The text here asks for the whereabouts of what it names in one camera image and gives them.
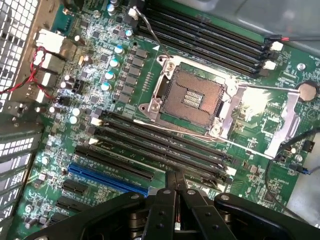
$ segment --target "gray metal surface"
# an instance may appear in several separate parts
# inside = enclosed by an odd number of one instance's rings
[[[304,167],[311,170],[320,165],[320,134]],[[320,224],[320,170],[311,175],[300,174],[287,207],[306,219],[311,225]]]
[[[261,34],[320,36],[318,0],[173,0]],[[320,42],[297,43],[320,55]]]

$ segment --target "black cable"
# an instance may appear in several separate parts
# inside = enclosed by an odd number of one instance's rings
[[[309,131],[306,131],[298,136],[295,136],[293,137],[292,139],[290,139],[288,142],[286,143],[283,143],[279,150],[278,150],[278,154],[283,151],[284,149],[286,149],[287,147],[305,139],[305,138],[308,138],[312,135],[315,135],[317,133],[320,133],[320,127],[316,127],[316,128],[313,128]],[[267,166],[266,166],[266,169],[265,169],[265,173],[264,173],[264,184],[265,184],[265,188],[266,188],[266,191],[268,192],[268,194],[272,197],[272,199],[280,206],[282,207],[282,209],[287,212],[288,214],[290,214],[291,216],[293,216],[294,218],[304,222],[304,223],[307,223],[308,222],[303,219],[301,216],[299,216],[298,214],[294,213],[293,211],[291,211],[289,208],[287,208],[284,204],[282,204],[280,201],[278,201],[276,199],[276,197],[271,193],[271,190],[268,186],[268,182],[269,182],[269,172],[270,172],[270,169],[271,169],[271,166],[272,166],[272,163],[275,161],[275,158],[274,159],[271,159],[269,160]]]

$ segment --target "black pcie slot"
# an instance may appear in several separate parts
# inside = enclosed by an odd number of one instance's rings
[[[191,141],[191,140],[188,140],[185,138],[181,138],[181,137],[174,135],[172,133],[169,133],[167,131],[155,129],[154,127],[151,127],[151,126],[146,126],[146,125],[141,126],[140,124],[133,122],[131,119],[128,119],[127,117],[124,117],[124,116],[119,115],[119,114],[112,112],[112,111],[106,111],[105,113],[106,113],[106,115],[105,115],[106,117],[110,116],[112,119],[119,119],[121,121],[126,122],[127,124],[135,126],[138,129],[148,130],[149,132],[151,132],[155,135],[161,136],[163,138],[174,139],[177,144],[186,144],[186,145],[189,145],[189,146],[194,147],[196,149],[202,150],[205,153],[211,154],[213,156],[217,156],[217,157],[223,159],[224,161],[228,161],[228,162],[233,161],[233,158],[231,156],[229,156],[223,152],[214,150],[212,148],[203,146],[201,144],[195,143],[194,141]]]
[[[210,39],[200,38],[196,35],[191,35],[192,33],[186,33],[178,28],[173,28],[173,25],[165,25],[161,22],[156,22],[153,20],[149,21],[151,25],[156,26],[155,29],[160,29],[162,32],[169,34],[171,33],[176,38],[179,38],[180,40],[183,40],[185,42],[188,42],[191,46],[201,46],[201,48],[211,51],[219,56],[227,56],[229,59],[232,59],[236,62],[239,62],[244,65],[248,65],[252,68],[255,68],[255,66],[259,66],[261,63],[260,60],[257,60],[251,56],[244,55],[243,53],[240,53],[238,51],[234,51],[232,49],[228,49],[225,46],[218,45],[211,41]]]
[[[121,140],[112,140],[112,139],[108,139],[101,136],[95,136],[95,137],[101,141],[101,144],[99,144],[99,147],[101,148],[108,149],[110,146],[116,146],[124,150],[130,151],[132,153],[135,153],[137,155],[143,156],[148,160],[152,160],[152,161],[164,164],[172,168],[173,170],[180,170],[186,173],[190,173],[193,176],[199,176],[209,180],[214,179],[219,183],[223,183],[223,179],[222,179],[223,176],[221,176],[221,174],[219,173],[212,174],[211,172],[208,172],[206,170],[198,170],[197,167],[193,167],[190,164],[182,164],[169,156],[159,156],[155,153],[150,152],[149,150],[139,149],[139,146],[137,147],[134,144],[128,144]]]
[[[131,175],[146,179],[148,181],[151,181],[154,177],[153,174],[149,171],[140,169],[139,167],[132,167],[131,164],[122,162],[112,156],[107,156],[101,152],[97,152],[84,146],[76,146],[74,153],[80,157],[88,158],[105,166],[110,166],[115,169],[123,170],[125,172],[130,173]]]
[[[55,205],[59,208],[70,210],[75,213],[79,213],[90,208],[89,205],[83,204],[65,196],[59,197]]]
[[[117,140],[120,140],[124,143],[130,144],[132,146],[141,148],[145,151],[152,151],[153,153],[157,153],[160,156],[169,157],[172,161],[182,163],[185,165],[189,165],[193,168],[196,168],[199,171],[206,171],[207,173],[211,174],[224,174],[225,172],[221,169],[218,169],[217,167],[213,166],[206,166],[204,164],[195,162],[192,159],[185,158],[183,156],[179,156],[173,152],[168,151],[167,149],[160,149],[156,146],[153,146],[154,144],[151,143],[151,145],[146,144],[145,142],[136,141],[135,139],[132,139],[128,136],[124,136],[122,134],[116,133],[116,132],[108,132],[108,137],[114,137]]]
[[[148,5],[148,9],[154,10],[159,13],[167,14],[168,16],[172,16],[173,18],[181,19],[182,21],[184,21],[186,23],[194,24],[194,25],[199,26],[203,29],[207,27],[207,29],[211,32],[220,34],[221,36],[224,36],[226,38],[236,40],[237,42],[242,43],[242,44],[249,46],[251,48],[255,48],[255,49],[261,50],[261,51],[264,50],[263,44],[258,41],[252,40],[248,37],[245,37],[245,36],[242,36],[242,35],[237,34],[235,32],[229,31],[229,30],[224,29],[220,26],[214,25],[210,22],[206,22],[203,19],[199,19],[199,18],[184,14],[184,13],[176,11],[176,10],[171,10],[167,6],[162,6],[161,4],[156,4],[156,3],[152,2]]]
[[[140,138],[143,138],[143,139],[146,139],[146,140],[150,140],[150,141],[153,141],[157,144],[160,144],[162,145],[164,148],[171,148],[173,150],[177,150],[181,153],[184,153],[184,154],[187,154],[187,155],[190,155],[194,158],[198,158],[198,159],[201,159],[207,163],[210,163],[210,164],[215,164],[215,165],[220,165],[222,167],[225,167],[226,165],[221,161],[221,160],[218,160],[218,159],[214,159],[214,158],[210,158],[206,155],[203,155],[201,153],[198,153],[198,152],[195,152],[195,151],[192,151],[190,149],[187,149],[185,147],[182,147],[182,146],[179,146],[177,144],[174,144],[173,142],[170,142],[168,140],[165,140],[163,138],[159,138],[159,137],[156,137],[154,135],[151,135],[151,134],[147,134],[143,131],[139,131],[139,130],[135,130],[134,128],[130,128],[130,127],[127,127],[127,126],[124,126],[124,125],[121,125],[119,123],[115,123],[115,122],[108,122],[108,125],[107,125],[108,128],[112,128],[112,129],[116,129],[116,130],[120,130],[120,131],[123,131],[124,133],[130,133],[130,134],[133,134],[137,137],[140,137]],[[104,129],[99,129],[100,132],[105,132],[106,135],[108,135],[108,133],[110,132],[107,128],[104,128]]]
[[[247,76],[254,76],[259,72],[252,67],[243,65],[240,62],[233,61],[232,59],[229,59],[227,57],[219,56],[214,52],[209,52],[198,46],[188,46],[187,42],[165,35],[162,32],[157,31],[156,29],[157,28],[153,29],[153,31],[163,44]],[[153,38],[148,29],[144,28],[143,26],[140,27],[140,35],[148,37],[150,39]]]
[[[264,56],[264,52],[262,52],[261,50],[222,36],[212,30],[208,30],[203,25],[194,25],[179,18],[173,18],[170,15],[163,14],[152,9],[148,9],[146,14],[149,16],[149,22],[152,27],[163,24],[168,27],[180,29],[182,32],[186,32],[187,34],[193,34],[195,36],[198,36],[199,38],[206,39],[207,41],[210,41],[212,45],[215,45],[217,47],[219,46],[220,48],[225,48],[229,51],[239,52],[246,55],[247,57],[254,58],[256,60],[259,60]]]

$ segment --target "pcie slot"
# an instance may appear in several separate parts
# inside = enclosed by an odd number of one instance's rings
[[[89,205],[83,204],[65,196],[59,197],[55,205],[59,208],[70,210],[75,213],[79,213],[90,208]]]
[[[132,139],[128,136],[124,136],[122,134],[118,134],[115,132],[109,132],[107,137],[110,137],[110,136],[113,136],[116,139],[115,141],[121,141],[125,144],[129,144],[129,145],[135,146],[137,148],[141,148],[142,150],[145,150],[145,151],[152,151],[153,153],[156,153],[160,156],[166,156],[167,158],[170,158],[174,162],[189,165],[193,168],[196,168],[199,171],[206,171],[211,174],[217,174],[217,173],[224,174],[225,173],[223,170],[221,170],[217,167],[207,166],[202,163],[198,163],[192,159],[188,159],[184,156],[178,155],[178,153],[174,153],[174,152],[169,151],[164,148],[159,148],[158,146],[155,146],[155,144],[151,143],[151,142],[149,144],[147,144],[147,141],[144,141],[144,142],[137,141],[136,139]],[[99,136],[99,135],[95,135],[94,137],[98,138],[101,141],[103,141],[105,139],[105,137]]]
[[[123,170],[133,176],[137,176],[148,181],[151,181],[154,177],[152,172],[141,169],[140,167],[132,167],[132,164],[123,162],[119,159],[116,159],[112,156],[108,156],[103,154],[102,152],[98,152],[96,150],[84,147],[84,146],[76,146],[74,153],[80,157],[88,158],[92,161],[100,163],[105,166],[110,166],[118,170]]]
[[[207,163],[210,163],[210,164],[221,165],[222,167],[226,166],[221,160],[210,158],[210,157],[208,157],[206,155],[203,155],[201,153],[198,153],[198,152],[189,150],[189,149],[187,149],[185,147],[182,147],[180,145],[174,144],[173,142],[167,141],[165,139],[156,137],[156,136],[151,135],[151,134],[144,133],[143,131],[139,131],[139,130],[136,130],[134,128],[130,128],[130,127],[121,125],[119,123],[115,123],[115,122],[110,122],[109,121],[107,127],[108,128],[112,128],[112,129],[116,129],[116,130],[121,130],[124,133],[130,133],[130,134],[133,134],[133,135],[135,135],[137,137],[153,141],[155,143],[161,144],[164,148],[169,147],[169,148],[171,148],[173,150],[177,150],[177,151],[179,151],[181,153],[190,155],[190,156],[192,156],[194,158],[201,159],[201,160],[203,160],[203,161],[205,161]],[[108,128],[104,128],[104,129],[100,128],[99,131],[102,132],[102,133],[105,132],[105,135],[107,136],[108,133],[110,132],[110,130],[108,130]]]
[[[180,32],[192,34],[198,38],[203,38],[212,43],[212,45],[216,46],[217,48],[225,48],[226,53],[228,53],[227,51],[236,51],[246,55],[248,58],[254,58],[256,60],[259,60],[264,56],[264,52],[256,48],[249,47],[228,37],[221,36],[212,30],[207,30],[206,28],[203,28],[203,25],[198,26],[190,24],[188,22],[181,21],[178,18],[172,18],[168,15],[153,10],[147,10],[147,15],[150,15],[149,22],[152,26],[159,26],[159,24],[161,24],[166,25],[169,28],[172,27],[175,29],[179,29]]]
[[[227,57],[224,56],[217,56],[214,52],[209,52],[205,49],[202,49],[198,46],[189,46],[189,44],[185,41],[179,40],[177,38],[174,38],[172,36],[168,36],[163,34],[162,32],[157,31],[157,28],[153,29],[157,37],[160,39],[160,41],[163,44],[166,44],[170,47],[173,47],[175,49],[181,50],[183,52],[186,52],[188,54],[194,55],[196,57],[202,58],[204,60],[207,60],[211,63],[217,64],[219,66],[225,67],[227,69],[234,70],[235,72],[247,75],[247,76],[254,76],[259,71],[243,65],[239,62],[235,62]],[[144,26],[140,27],[140,35],[145,36],[147,38],[152,38],[152,35],[148,31],[148,29]]]
[[[220,184],[224,182],[223,175],[219,173],[212,173],[206,170],[199,170],[196,166],[194,167],[190,164],[184,164],[183,162],[178,162],[169,156],[157,155],[152,151],[149,151],[147,149],[142,149],[138,146],[135,146],[134,144],[125,143],[124,141],[113,140],[113,139],[108,139],[108,138],[99,137],[99,136],[96,136],[96,138],[100,140],[99,147],[101,148],[109,149],[110,147],[119,147],[121,149],[143,156],[149,161],[155,161],[155,162],[164,164],[172,168],[173,170],[180,170],[185,173],[190,173],[194,177],[198,176],[207,180],[214,180]]]
[[[229,30],[224,29],[220,26],[214,25],[210,22],[206,22],[203,19],[199,19],[199,18],[184,14],[184,13],[176,11],[176,10],[171,10],[167,6],[162,6],[160,4],[156,4],[156,3],[152,2],[151,4],[148,5],[148,10],[154,10],[155,12],[162,13],[162,14],[165,14],[165,15],[170,16],[172,18],[181,20],[181,21],[183,21],[182,24],[183,23],[190,23],[190,24],[199,26],[202,29],[207,28],[207,30],[209,30],[210,32],[219,34],[220,36],[231,39],[231,40],[235,40],[238,43],[241,43],[241,44],[248,46],[248,47],[251,47],[253,49],[263,51],[265,48],[263,46],[263,44],[260,42],[252,40],[248,37],[242,36],[242,35],[237,34],[235,32],[229,31]]]
[[[210,51],[210,52],[214,51],[214,53],[217,56],[218,55],[227,56],[229,59],[232,59],[233,61],[239,62],[244,65],[248,65],[251,67],[254,67],[255,65],[259,66],[261,63],[260,60],[257,60],[251,56],[247,56],[233,49],[228,49],[225,46],[218,45],[213,41],[211,41],[211,39],[205,39],[204,37],[201,38],[199,36],[192,35],[193,33],[187,33],[178,28],[173,28],[173,25],[168,26],[168,25],[165,25],[164,23],[153,21],[153,20],[150,20],[149,22],[150,24],[153,24],[155,26],[154,28],[156,30],[162,31],[167,34],[171,33],[173,36],[179,38],[182,41],[189,43],[192,46],[199,45],[201,46],[201,48],[207,51]]]
[[[70,165],[68,166],[68,172],[124,193],[137,192],[143,194],[144,196],[147,196],[149,192],[147,188],[137,186],[111,176],[107,176],[106,174],[86,168],[75,162],[70,163]]]
[[[175,140],[176,144],[178,144],[178,145],[189,145],[189,146],[196,148],[196,149],[199,149],[205,153],[208,153],[208,154],[211,154],[215,157],[221,158],[224,161],[227,161],[227,162],[233,161],[233,158],[231,156],[229,156],[223,152],[220,152],[218,150],[215,150],[215,149],[203,146],[201,144],[195,143],[194,141],[188,140],[186,138],[181,138],[181,137],[174,135],[172,133],[169,133],[167,131],[155,129],[154,127],[146,126],[146,125],[141,126],[140,124],[133,122],[131,119],[128,119],[127,117],[124,117],[124,116],[119,115],[117,113],[114,113],[112,111],[106,111],[105,116],[108,117],[107,123],[113,123],[112,120],[118,119],[118,120],[125,122],[128,125],[132,125],[135,128],[140,129],[141,131],[147,130],[151,134],[158,135],[162,138],[166,138],[169,140]]]

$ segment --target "perforated metal panel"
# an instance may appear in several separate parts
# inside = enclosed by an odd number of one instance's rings
[[[0,91],[11,87],[19,70],[38,0],[0,0]],[[0,95],[0,113],[9,95]]]

